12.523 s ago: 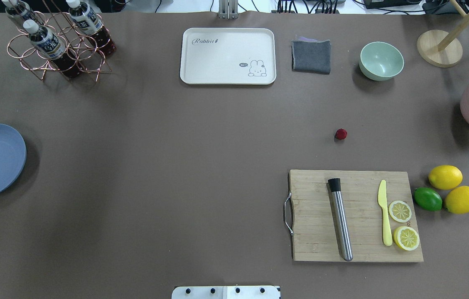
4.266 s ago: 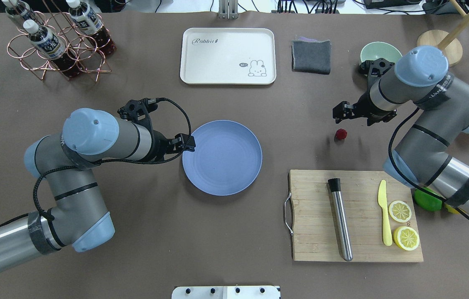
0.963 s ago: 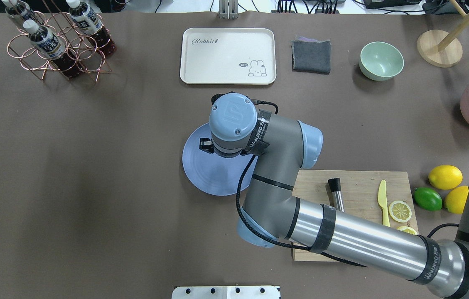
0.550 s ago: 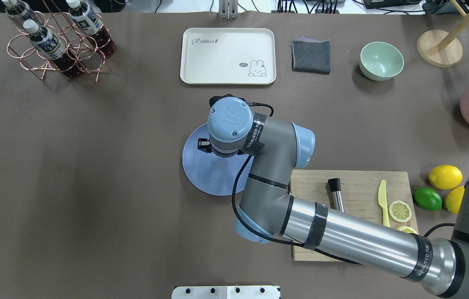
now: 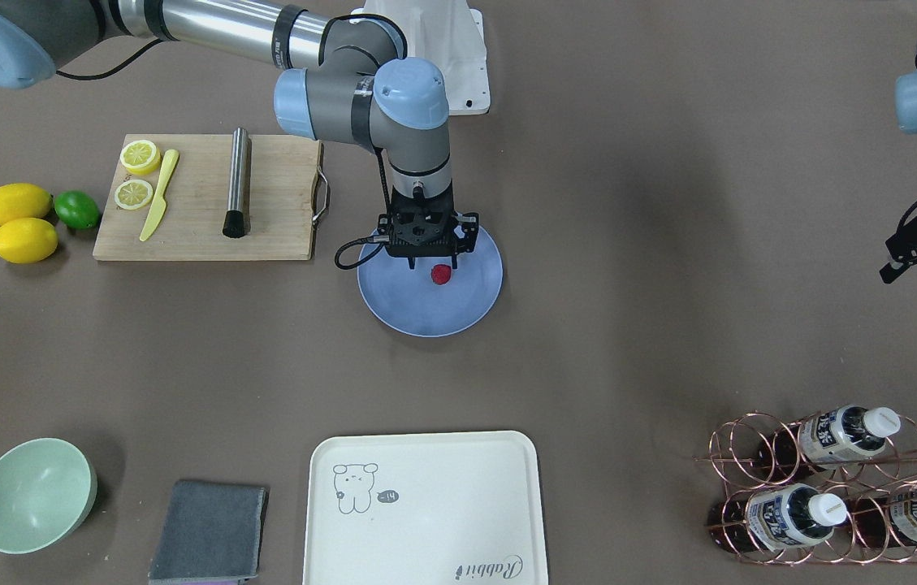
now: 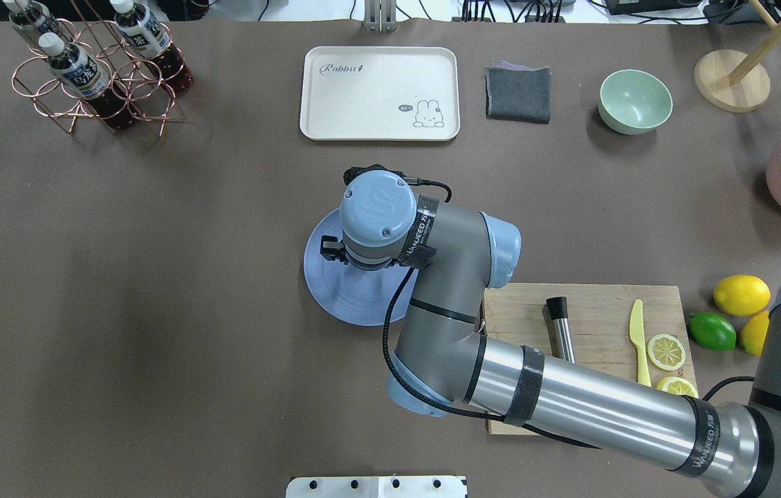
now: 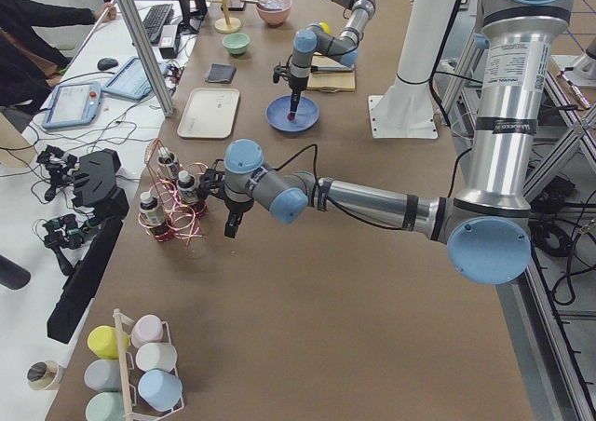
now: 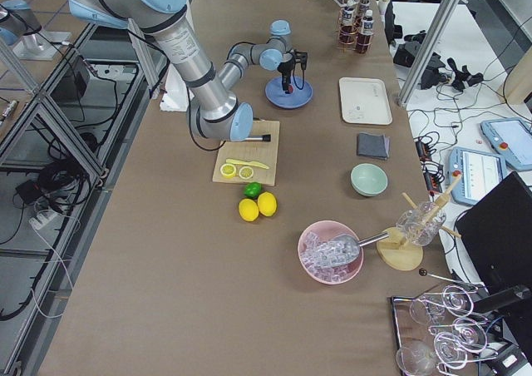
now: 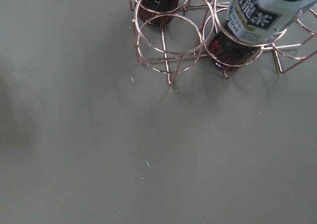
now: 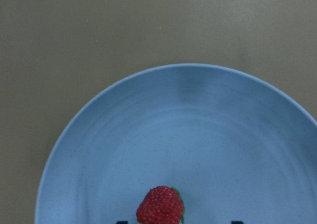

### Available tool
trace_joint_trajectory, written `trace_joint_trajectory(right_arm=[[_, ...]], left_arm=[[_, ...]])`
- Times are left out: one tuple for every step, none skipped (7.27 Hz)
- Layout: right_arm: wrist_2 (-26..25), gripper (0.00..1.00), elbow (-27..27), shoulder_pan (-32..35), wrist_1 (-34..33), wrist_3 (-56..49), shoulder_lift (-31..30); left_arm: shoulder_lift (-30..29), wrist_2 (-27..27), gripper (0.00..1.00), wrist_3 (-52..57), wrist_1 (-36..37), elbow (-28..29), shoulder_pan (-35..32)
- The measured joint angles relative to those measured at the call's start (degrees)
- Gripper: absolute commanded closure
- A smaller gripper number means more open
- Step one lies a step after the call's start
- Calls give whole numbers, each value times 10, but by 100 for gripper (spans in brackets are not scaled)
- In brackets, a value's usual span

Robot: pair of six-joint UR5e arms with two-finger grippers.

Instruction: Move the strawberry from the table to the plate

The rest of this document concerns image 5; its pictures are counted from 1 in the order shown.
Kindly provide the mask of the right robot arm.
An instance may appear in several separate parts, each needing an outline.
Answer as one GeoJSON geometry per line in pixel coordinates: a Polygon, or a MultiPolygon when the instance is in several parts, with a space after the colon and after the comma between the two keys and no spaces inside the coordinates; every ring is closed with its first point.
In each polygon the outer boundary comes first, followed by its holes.
{"type": "Polygon", "coordinates": [[[386,16],[328,16],[272,1],[0,1],[0,88],[49,79],[107,38],[186,41],[281,70],[274,111],[291,136],[375,154],[387,204],[375,243],[410,267],[474,251],[479,216],[455,211],[446,78],[386,16]]]}

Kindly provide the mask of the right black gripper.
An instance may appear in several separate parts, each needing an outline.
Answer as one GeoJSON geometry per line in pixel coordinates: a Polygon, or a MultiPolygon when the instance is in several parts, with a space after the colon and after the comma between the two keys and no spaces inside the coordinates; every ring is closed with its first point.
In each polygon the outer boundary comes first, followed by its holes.
{"type": "Polygon", "coordinates": [[[385,253],[407,258],[410,270],[421,257],[450,258],[452,270],[458,270],[459,255],[474,251],[479,229],[479,214],[455,211],[451,186],[436,197],[425,197],[421,188],[406,197],[392,188],[387,213],[379,216],[385,253]]]}

